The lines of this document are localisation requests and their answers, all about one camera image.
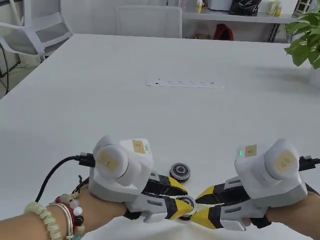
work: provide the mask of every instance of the black bag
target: black bag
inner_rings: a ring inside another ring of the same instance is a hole
[[[262,0],[233,0],[229,14],[241,16],[257,16]]]

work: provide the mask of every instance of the hand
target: hand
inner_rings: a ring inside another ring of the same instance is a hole
[[[320,196],[312,192],[294,205],[270,208],[266,216],[271,222],[282,223],[314,240],[320,239],[317,225],[320,217]]]
[[[83,209],[85,232],[92,232],[116,217],[123,216],[127,208],[123,203],[103,201],[89,192],[88,186],[84,186],[77,198]]]

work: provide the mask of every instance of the bracelet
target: bracelet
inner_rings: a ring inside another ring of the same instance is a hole
[[[46,229],[49,232],[51,240],[61,240],[62,236],[59,230],[59,226],[56,224],[56,219],[52,216],[51,212],[40,203],[32,201],[24,209],[25,214],[34,213],[46,225]]]
[[[74,238],[73,219],[72,219],[72,216],[71,216],[67,206],[62,203],[49,203],[47,206],[48,207],[57,206],[64,212],[64,215],[66,218],[66,223],[67,223],[67,236],[65,238],[66,239],[73,239]]]
[[[72,217],[72,223],[74,227],[73,240],[79,240],[85,233],[84,217],[82,216],[83,209],[80,207],[79,201],[76,199],[79,196],[79,192],[73,194],[63,194],[55,199],[57,204],[64,204]]]

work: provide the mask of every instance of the green plant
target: green plant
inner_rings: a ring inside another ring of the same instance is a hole
[[[293,36],[301,35],[284,49],[292,56],[293,63],[300,66],[308,59],[314,69],[320,68],[319,10],[303,14],[296,22],[287,24],[285,30]]]

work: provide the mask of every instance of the black strap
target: black strap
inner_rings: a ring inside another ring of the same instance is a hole
[[[267,216],[264,215],[263,218],[250,218],[253,225],[255,225],[258,229],[265,228],[271,225],[271,221],[267,219]]]
[[[141,211],[130,212],[127,210],[123,216],[129,220],[137,220],[141,216]]]
[[[308,184],[305,184],[305,186],[308,192],[319,195],[319,193],[316,190],[314,190],[312,187],[310,187]]]

